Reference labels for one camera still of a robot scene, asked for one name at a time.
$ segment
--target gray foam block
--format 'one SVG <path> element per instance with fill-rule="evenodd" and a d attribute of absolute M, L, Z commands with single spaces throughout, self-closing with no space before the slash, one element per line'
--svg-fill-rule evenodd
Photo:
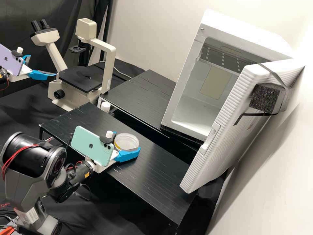
<path fill-rule="evenodd" d="M 280 111 L 287 90 L 273 83 L 256 84 L 249 107 L 265 113 L 276 114 Z"/>

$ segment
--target microscope arm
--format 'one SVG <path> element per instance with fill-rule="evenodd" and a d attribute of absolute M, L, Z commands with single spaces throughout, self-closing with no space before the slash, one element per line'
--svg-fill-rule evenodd
<path fill-rule="evenodd" d="M 116 48 L 97 38 L 86 40 L 78 36 L 78 39 L 84 43 L 88 43 L 94 47 L 97 47 L 106 53 L 102 86 L 98 89 L 101 94 L 104 94 L 110 89 L 110 86 L 111 86 L 111 77 L 112 77 L 113 67 L 114 67 L 114 62 L 115 62 Z"/>

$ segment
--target robotic arm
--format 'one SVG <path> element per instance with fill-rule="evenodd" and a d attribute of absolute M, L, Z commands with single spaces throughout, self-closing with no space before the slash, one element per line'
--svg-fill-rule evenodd
<path fill-rule="evenodd" d="M 28 136 L 12 135 L 0 153 L 6 199 L 18 214 L 17 231 L 25 235 L 58 235 L 62 224 L 47 211 L 41 197 L 49 194 L 56 202 L 65 201 L 95 169 L 82 161 L 66 171 L 64 147 Z"/>

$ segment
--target small bottle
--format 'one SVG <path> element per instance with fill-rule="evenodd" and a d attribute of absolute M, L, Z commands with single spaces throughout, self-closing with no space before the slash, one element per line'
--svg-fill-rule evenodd
<path fill-rule="evenodd" d="M 101 103 L 100 109 L 102 111 L 106 112 L 106 113 L 109 113 L 110 112 L 110 107 L 111 107 L 111 104 L 109 102 L 104 101 L 104 102 Z"/>

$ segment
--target white bottle cap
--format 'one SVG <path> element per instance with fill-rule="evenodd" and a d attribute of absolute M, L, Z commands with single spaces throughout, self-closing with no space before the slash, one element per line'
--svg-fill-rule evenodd
<path fill-rule="evenodd" d="M 102 102 L 101 103 L 101 110 L 104 111 L 104 112 L 109 112 L 110 111 L 110 107 L 111 107 L 111 104 L 109 102 Z"/>
<path fill-rule="evenodd" d="M 105 134 L 105 137 L 111 139 L 113 136 L 113 132 L 112 131 L 107 131 L 107 133 Z"/>
<path fill-rule="evenodd" d="M 20 54 L 22 54 L 22 53 L 23 53 L 23 48 L 21 48 L 21 47 L 18 47 L 16 51 L 17 51 L 17 53 L 20 53 Z"/>

